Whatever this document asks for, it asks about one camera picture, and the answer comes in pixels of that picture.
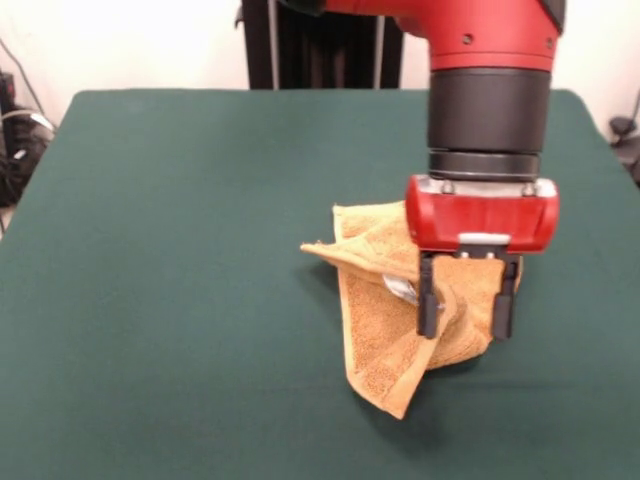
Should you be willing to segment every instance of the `red robot arm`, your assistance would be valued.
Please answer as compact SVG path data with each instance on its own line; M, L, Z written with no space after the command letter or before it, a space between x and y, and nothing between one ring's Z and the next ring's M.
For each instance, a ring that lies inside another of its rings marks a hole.
M409 19L429 42L428 172L406 192L420 248L420 335L437 335L435 255L505 262L494 338L511 336L521 254L543 252L559 199L539 178L565 0L282 0L299 11Z

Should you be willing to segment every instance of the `white wall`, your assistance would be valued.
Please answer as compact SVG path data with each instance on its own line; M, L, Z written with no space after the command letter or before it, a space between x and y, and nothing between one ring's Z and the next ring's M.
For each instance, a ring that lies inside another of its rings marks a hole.
M233 28L240 0L162 4L0 0L0 34L55 121L83 89L247 88L243 31ZM640 1L568 0L568 10L554 86L581 95L608 134L640 88ZM3 53L0 62L10 65ZM408 38L403 88L427 86L427 70L424 41Z

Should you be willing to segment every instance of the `screw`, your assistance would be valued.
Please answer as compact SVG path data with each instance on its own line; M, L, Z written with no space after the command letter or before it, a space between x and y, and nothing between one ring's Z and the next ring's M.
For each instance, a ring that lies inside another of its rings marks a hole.
M455 189L453 188L453 183L451 182L451 180L445 180L442 184L442 193L451 195L452 193L454 193L454 191Z
M533 197L536 194L536 186L533 183L527 183L522 188L522 196L524 197Z

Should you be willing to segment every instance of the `green table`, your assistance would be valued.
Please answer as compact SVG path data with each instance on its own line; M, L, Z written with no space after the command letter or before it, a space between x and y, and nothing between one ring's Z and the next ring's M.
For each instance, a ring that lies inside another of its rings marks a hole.
M78 95L0 245L0 478L631 479L640 202L555 92L515 338L398 422L344 376L330 208L424 171L424 95Z

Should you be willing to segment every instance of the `orange towel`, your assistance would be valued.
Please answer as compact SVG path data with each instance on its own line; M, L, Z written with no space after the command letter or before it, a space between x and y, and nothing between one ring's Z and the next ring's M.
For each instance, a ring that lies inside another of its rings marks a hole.
M437 337L428 340L415 332L416 306L385 282L417 289L419 252L406 228L404 202L336 206L333 217L335 242L304 244L301 250L338 269L348 382L402 419L425 371L477 357L489 347L504 264L436 258L441 310Z

